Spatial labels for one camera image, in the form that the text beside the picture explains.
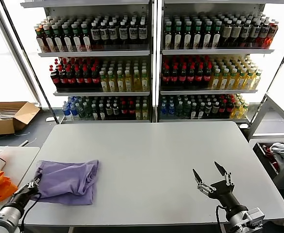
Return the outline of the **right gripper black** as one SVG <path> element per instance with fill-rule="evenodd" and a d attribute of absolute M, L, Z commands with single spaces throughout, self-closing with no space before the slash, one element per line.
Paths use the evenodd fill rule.
<path fill-rule="evenodd" d="M 203 194 L 209 195 L 209 198 L 218 200 L 226 211 L 226 218 L 231 218 L 242 211 L 248 211 L 248 208 L 240 204 L 233 195 L 234 183 L 232 182 L 232 173 L 228 172 L 216 161 L 214 161 L 214 164 L 225 181 L 219 181 L 209 186 L 202 181 L 196 170 L 192 169 L 197 189 Z"/>

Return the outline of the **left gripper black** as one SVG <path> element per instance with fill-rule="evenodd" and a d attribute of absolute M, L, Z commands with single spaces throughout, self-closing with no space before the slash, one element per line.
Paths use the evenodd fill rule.
<path fill-rule="evenodd" d="M 19 206 L 26 206 L 32 196 L 38 194 L 40 178 L 34 178 L 27 186 L 22 187 L 19 191 L 13 194 L 10 202 Z"/>

